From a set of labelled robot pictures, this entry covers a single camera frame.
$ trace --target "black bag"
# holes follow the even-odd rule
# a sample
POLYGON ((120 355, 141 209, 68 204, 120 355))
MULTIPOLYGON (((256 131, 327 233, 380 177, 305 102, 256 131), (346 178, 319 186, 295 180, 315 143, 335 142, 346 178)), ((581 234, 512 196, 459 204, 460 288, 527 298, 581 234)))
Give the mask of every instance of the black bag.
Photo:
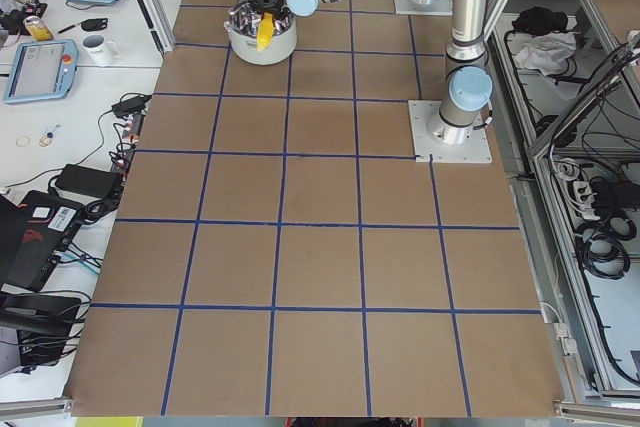
POLYGON ((511 22, 516 32, 525 32, 533 36, 547 35, 551 32, 566 32, 569 19, 564 12, 553 12, 545 7, 533 7, 520 13, 511 22))

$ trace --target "white mug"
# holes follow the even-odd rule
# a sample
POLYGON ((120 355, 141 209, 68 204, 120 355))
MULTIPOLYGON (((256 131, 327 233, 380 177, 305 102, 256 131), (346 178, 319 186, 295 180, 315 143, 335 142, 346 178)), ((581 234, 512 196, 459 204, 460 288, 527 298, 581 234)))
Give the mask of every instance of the white mug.
POLYGON ((84 50, 93 59, 98 67, 112 65, 116 57, 120 57, 120 52, 113 40, 105 40, 101 35, 90 35, 82 41, 84 50))

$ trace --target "red logo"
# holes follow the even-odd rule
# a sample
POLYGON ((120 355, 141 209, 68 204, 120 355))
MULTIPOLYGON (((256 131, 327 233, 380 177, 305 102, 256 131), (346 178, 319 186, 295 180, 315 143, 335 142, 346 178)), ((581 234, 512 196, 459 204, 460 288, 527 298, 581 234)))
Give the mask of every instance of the red logo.
POLYGON ((42 234, 40 232, 37 232, 35 230, 25 230, 24 235, 22 236, 22 243, 28 244, 29 242, 33 242, 34 240, 42 242, 44 240, 44 237, 42 237, 42 234))

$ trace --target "glue bottle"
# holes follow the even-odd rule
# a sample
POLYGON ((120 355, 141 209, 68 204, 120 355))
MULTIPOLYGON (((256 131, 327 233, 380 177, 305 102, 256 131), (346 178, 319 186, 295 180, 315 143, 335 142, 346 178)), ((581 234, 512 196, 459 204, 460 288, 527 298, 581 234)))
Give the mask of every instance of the glue bottle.
POLYGON ((47 28, 46 24, 37 15, 30 15, 24 19, 24 27, 29 31, 31 37, 38 42, 44 40, 53 40, 53 34, 47 28))

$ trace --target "tiled table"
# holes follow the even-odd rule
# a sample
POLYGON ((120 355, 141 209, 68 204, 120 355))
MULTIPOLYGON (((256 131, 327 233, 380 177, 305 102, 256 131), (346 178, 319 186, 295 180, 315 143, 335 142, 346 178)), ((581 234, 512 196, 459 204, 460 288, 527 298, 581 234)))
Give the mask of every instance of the tiled table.
POLYGON ((259 67, 228 47, 233 2, 183 1, 74 415, 551 415, 562 391, 494 139, 487 166, 412 157, 406 101, 442 97, 450 21, 323 6, 259 67))

